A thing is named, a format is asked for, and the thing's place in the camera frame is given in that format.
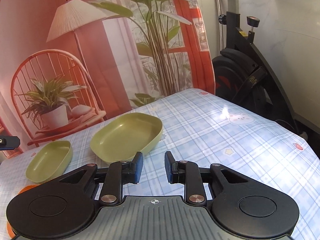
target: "orange bowl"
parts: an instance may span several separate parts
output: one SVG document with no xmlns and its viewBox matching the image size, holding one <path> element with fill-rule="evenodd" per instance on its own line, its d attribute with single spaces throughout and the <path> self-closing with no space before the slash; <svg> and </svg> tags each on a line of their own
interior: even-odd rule
<svg viewBox="0 0 320 240">
<path fill-rule="evenodd" d="M 25 192 L 25 191 L 27 191 L 27 190 L 29 190 L 29 189 L 32 189 L 32 188 L 36 187 L 36 186 L 37 186 L 37 185 L 29 185 L 29 186 L 26 186 L 26 187 L 24 187 L 22 190 L 19 191 L 18 195 L 21 194 L 22 192 Z M 13 230 L 12 230 L 9 222 L 7 222 L 7 232 L 8 232 L 8 234 L 9 234 L 9 236 L 10 236 L 11 239 L 16 236 L 16 234 L 13 232 Z"/>
</svg>

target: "floor lamp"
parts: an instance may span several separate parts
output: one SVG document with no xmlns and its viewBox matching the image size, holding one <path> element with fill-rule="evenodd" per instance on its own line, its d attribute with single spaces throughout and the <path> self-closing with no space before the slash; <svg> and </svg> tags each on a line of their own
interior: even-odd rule
<svg viewBox="0 0 320 240">
<path fill-rule="evenodd" d="M 79 54 L 80 54 L 80 60 L 88 73 L 88 76 L 89 76 L 88 82 L 97 100 L 97 104 L 100 110 L 104 110 L 104 107 L 102 105 L 101 99 L 90 77 L 88 67 L 85 63 L 80 42 L 76 33 L 76 29 L 90 22 L 107 19 L 115 15 L 114 13 L 111 13 L 111 14 L 112 15 L 107 15 L 100 9 L 81 0 L 71 0 L 71 1 L 66 0 L 65 4 L 57 8 L 57 11 L 56 11 L 56 14 L 54 15 L 54 18 L 50 27 L 50 31 L 48 34 L 48 38 L 47 38 L 47 42 L 48 42 L 48 41 L 54 40 L 55 38 L 58 38 L 59 36 L 65 33 L 73 32 L 76 40 L 76 44 L 79 50 Z"/>
</svg>

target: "white bear face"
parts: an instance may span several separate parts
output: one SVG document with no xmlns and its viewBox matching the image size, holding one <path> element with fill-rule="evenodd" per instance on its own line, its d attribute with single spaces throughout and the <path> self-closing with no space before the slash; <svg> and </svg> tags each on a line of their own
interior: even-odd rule
<svg viewBox="0 0 320 240">
<path fill-rule="evenodd" d="M 248 124 L 254 122 L 254 119 L 247 114 L 240 113 L 240 114 L 229 114 L 229 121 L 233 124 Z"/>
</svg>

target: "printed backdrop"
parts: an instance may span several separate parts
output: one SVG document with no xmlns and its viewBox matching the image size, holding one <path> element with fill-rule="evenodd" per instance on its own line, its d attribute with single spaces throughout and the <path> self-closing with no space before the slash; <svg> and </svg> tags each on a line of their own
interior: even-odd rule
<svg viewBox="0 0 320 240">
<path fill-rule="evenodd" d="M 214 94 L 196 0 L 0 0 L 7 158 L 188 88 Z"/>
</svg>

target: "tablecloth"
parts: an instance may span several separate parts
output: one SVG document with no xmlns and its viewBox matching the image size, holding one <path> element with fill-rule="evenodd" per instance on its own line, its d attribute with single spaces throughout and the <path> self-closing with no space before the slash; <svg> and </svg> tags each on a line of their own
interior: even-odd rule
<svg viewBox="0 0 320 240">
<path fill-rule="evenodd" d="M 159 117 L 164 126 L 157 146 L 144 157 L 137 185 L 125 185 L 124 195 L 184 195 L 183 185 L 168 183 L 164 153 L 199 167 L 222 163 L 290 195 L 300 209 L 292 237 L 320 238 L 320 160 L 307 142 L 280 125 L 199 89 L 189 89 L 132 112 Z M 107 165 L 90 150 L 92 136 L 113 119 L 67 136 L 74 155 L 69 172 L 87 163 Z M 5 211 L 9 201 L 32 184 L 25 171 L 34 153 L 29 150 L 0 165 L 0 240 L 8 240 Z M 211 199 L 206 187 L 208 199 Z"/>
</svg>

